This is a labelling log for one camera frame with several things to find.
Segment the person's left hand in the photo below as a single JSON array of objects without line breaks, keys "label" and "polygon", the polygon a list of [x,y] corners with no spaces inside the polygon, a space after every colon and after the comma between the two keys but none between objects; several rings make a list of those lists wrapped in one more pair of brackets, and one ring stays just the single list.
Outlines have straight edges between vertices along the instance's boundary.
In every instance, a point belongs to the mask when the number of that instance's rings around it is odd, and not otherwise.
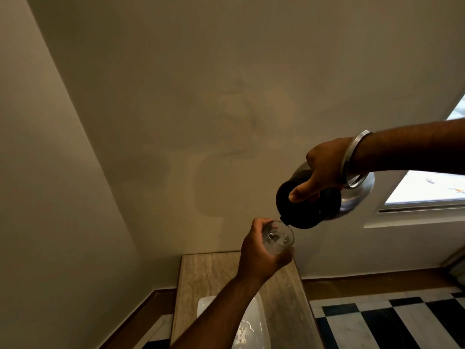
[{"label": "person's left hand", "polygon": [[280,254],[270,254],[263,246],[262,240],[250,238],[249,231],[241,246],[237,277],[260,288],[278,270],[289,264],[293,257],[293,247]]}]

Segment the steel bangle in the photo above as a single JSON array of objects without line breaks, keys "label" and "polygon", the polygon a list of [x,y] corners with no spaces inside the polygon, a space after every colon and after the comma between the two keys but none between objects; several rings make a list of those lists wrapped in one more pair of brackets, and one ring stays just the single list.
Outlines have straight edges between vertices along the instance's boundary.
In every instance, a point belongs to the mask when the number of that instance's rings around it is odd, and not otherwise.
[{"label": "steel bangle", "polygon": [[350,167],[351,159],[354,154],[355,149],[358,147],[358,145],[361,143],[362,140],[364,140],[365,137],[372,135],[373,132],[369,130],[364,130],[361,133],[359,133],[350,143],[350,145],[347,147],[344,157],[341,162],[341,168],[340,168],[340,179],[343,187],[346,189],[354,189],[359,187],[360,185],[363,184],[363,182],[366,180],[366,178],[371,174],[371,172],[364,173],[364,174],[358,174],[355,177],[349,178],[348,175],[348,170]]}]

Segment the clear drinking glass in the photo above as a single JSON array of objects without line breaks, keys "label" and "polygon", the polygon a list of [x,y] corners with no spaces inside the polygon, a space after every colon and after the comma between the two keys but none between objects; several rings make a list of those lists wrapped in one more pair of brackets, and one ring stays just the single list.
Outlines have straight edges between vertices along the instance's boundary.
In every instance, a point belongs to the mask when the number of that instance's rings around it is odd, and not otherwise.
[{"label": "clear drinking glass", "polygon": [[280,254],[294,244],[292,229],[282,221],[271,221],[262,229],[262,243],[270,254]]}]

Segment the white rectangular tray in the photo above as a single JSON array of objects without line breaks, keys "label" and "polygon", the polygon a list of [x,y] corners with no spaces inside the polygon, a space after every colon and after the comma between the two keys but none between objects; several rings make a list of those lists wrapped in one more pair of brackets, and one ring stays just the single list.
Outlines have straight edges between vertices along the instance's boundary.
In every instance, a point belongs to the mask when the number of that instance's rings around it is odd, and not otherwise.
[{"label": "white rectangular tray", "polygon": [[259,293],[249,303],[231,349],[271,349],[264,307]]}]

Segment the person's right hand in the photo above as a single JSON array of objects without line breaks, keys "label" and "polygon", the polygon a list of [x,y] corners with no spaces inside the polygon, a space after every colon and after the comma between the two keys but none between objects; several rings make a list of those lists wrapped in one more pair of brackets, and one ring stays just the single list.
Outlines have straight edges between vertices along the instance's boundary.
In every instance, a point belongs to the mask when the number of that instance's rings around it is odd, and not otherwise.
[{"label": "person's right hand", "polygon": [[341,162],[352,140],[352,137],[347,137],[324,142],[307,153],[306,161],[312,171],[311,177],[321,182],[322,190],[340,186]]}]

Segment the steel kettle with black lid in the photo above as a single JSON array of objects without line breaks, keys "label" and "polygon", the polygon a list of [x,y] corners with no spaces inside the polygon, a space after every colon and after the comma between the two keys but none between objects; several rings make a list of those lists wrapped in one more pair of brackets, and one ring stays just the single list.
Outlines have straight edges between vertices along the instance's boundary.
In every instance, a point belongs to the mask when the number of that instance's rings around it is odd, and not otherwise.
[{"label": "steel kettle with black lid", "polygon": [[317,224],[340,218],[354,211],[370,194],[375,184],[375,174],[370,172],[354,188],[327,188],[320,192],[319,198],[314,201],[291,202],[291,191],[310,179],[311,168],[304,162],[293,173],[291,178],[284,182],[276,193],[276,207],[280,220],[286,225],[298,229],[311,229]]}]

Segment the white framed window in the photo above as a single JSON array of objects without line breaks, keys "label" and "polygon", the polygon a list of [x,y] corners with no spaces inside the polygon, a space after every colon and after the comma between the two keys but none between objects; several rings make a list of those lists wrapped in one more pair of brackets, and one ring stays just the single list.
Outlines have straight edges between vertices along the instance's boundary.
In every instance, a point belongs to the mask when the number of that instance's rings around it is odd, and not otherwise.
[{"label": "white framed window", "polygon": [[465,175],[409,171],[365,228],[465,222]]}]

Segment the person's left forearm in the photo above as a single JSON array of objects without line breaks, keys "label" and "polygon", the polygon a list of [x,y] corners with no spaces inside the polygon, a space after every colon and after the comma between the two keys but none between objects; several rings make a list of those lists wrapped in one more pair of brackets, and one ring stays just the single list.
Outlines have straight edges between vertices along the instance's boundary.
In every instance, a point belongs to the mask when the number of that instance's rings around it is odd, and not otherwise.
[{"label": "person's left forearm", "polygon": [[231,349],[248,305],[266,280],[235,276],[170,349]]}]

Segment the person's right forearm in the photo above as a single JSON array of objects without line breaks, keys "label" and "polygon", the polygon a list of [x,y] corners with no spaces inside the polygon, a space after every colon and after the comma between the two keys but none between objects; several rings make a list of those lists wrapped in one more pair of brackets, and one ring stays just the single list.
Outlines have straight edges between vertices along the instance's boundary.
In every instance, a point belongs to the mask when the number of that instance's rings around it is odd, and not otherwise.
[{"label": "person's right forearm", "polygon": [[465,118],[369,134],[348,165],[352,175],[410,170],[465,175]]}]

